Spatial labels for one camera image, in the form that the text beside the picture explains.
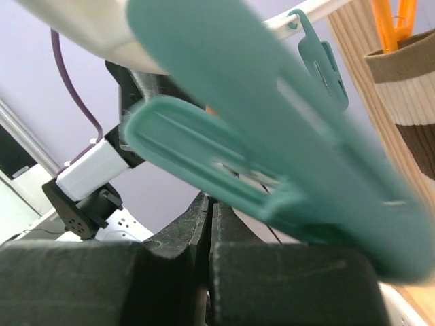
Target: brown fabric rim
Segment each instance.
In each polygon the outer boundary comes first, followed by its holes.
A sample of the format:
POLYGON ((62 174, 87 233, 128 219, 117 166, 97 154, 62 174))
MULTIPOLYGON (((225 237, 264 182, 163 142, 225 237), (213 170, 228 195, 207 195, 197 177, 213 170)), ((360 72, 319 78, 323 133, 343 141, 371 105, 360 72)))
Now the brown fabric rim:
POLYGON ((422 173, 435 179, 435 124, 396 126, 422 173))
POLYGON ((435 29, 399 43, 399 50, 365 56, 375 83, 397 82, 435 71, 435 29))

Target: purple cable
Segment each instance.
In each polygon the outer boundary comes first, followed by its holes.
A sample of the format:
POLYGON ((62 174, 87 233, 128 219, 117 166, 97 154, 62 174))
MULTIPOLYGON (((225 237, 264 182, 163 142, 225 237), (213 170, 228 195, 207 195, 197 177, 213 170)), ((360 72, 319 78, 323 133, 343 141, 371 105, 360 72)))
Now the purple cable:
MULTIPOLYGON (((89 109, 85 106, 82 99, 80 98, 79 94, 74 88, 74 85, 69 78, 69 74, 67 71, 67 68, 65 67, 65 62, 63 61, 63 55, 62 55, 62 49, 60 48, 60 37, 59 33, 57 33, 55 30, 51 30, 51 37, 52 37, 52 48, 53 48, 53 54, 54 59, 56 61, 56 66, 59 70, 60 77, 62 78, 62 81, 65 85, 65 87, 68 90, 68 93, 71 95, 71 98, 74 100, 75 104, 79 107, 80 111, 86 116, 86 118, 90 121, 90 123, 95 127, 95 129, 98 132, 97 136, 97 143, 103 139, 104 132, 103 128, 101 127, 100 123, 97 121, 95 116, 89 111, 89 109)), ((70 165, 72 165, 74 162, 77 162, 85 153, 89 151, 89 149, 93 148, 94 144, 87 146, 83 151, 79 153, 77 157, 72 159, 70 165)), ((58 171, 58 175, 65 171, 68 168, 68 166, 64 166, 58 171)))

